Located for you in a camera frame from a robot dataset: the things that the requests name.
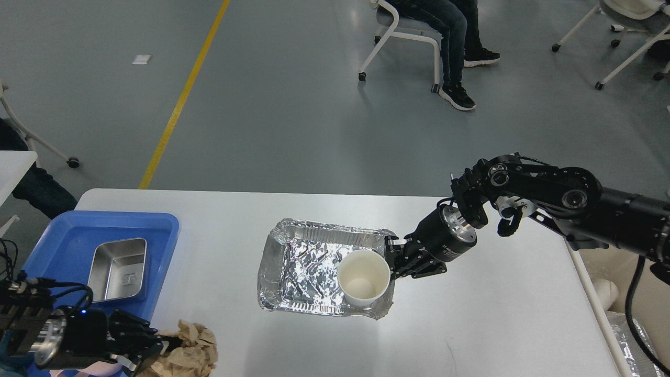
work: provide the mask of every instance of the shoe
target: shoe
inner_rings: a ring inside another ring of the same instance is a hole
[[[438,94],[461,111],[470,111],[477,106],[460,83],[451,87],[442,85],[442,88],[438,90]]]
[[[472,68],[475,66],[487,66],[493,64],[500,60],[500,54],[497,52],[491,52],[486,48],[483,48],[475,53],[470,55],[465,54],[465,60],[463,61],[463,66],[466,68]]]

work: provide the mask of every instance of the paper cup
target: paper cup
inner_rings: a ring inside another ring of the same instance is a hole
[[[378,253],[368,249],[355,250],[337,267],[337,281],[348,303],[367,307],[386,292],[391,270]]]

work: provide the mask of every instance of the blue plastic tray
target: blue plastic tray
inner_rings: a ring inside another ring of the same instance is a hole
[[[118,305],[94,303],[91,307],[108,314],[119,308],[150,321],[177,243],[178,230],[177,218],[169,213],[65,212],[47,226],[23,269],[30,278],[48,277],[87,284],[93,253],[100,244],[142,237],[147,240],[149,262],[143,282],[146,298],[139,302],[119,300]],[[58,299],[56,306],[74,305],[80,297],[80,292],[69,294]]]

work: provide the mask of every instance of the jeans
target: jeans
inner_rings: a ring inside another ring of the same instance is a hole
[[[465,51],[482,47],[477,0],[388,0],[403,17],[427,23],[442,35],[445,85],[460,84]]]
[[[0,119],[0,150],[28,150],[23,138],[2,119]],[[71,211],[77,200],[37,165],[28,169],[12,195],[16,199],[25,199],[50,219],[63,212]]]

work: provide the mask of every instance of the foil sheet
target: foil sheet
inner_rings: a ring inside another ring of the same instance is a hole
[[[258,271],[258,300],[269,311],[283,310],[345,317],[384,317],[393,304],[391,282],[369,307],[349,305],[337,282],[337,267],[354,250],[385,255],[386,229],[361,229],[284,219],[267,236]]]
[[[623,352],[626,362],[630,367],[630,372],[633,377],[665,377],[665,374],[651,362],[651,360],[643,353],[642,349],[637,345],[637,342],[632,337],[628,323],[626,323],[626,315],[623,313],[615,313],[612,311],[606,312],[607,320],[612,326],[612,331],[616,340],[619,342],[621,352]],[[654,348],[649,342],[649,337],[645,328],[640,325],[636,319],[632,320],[635,324],[637,333],[640,334],[642,341],[649,349],[656,354]]]

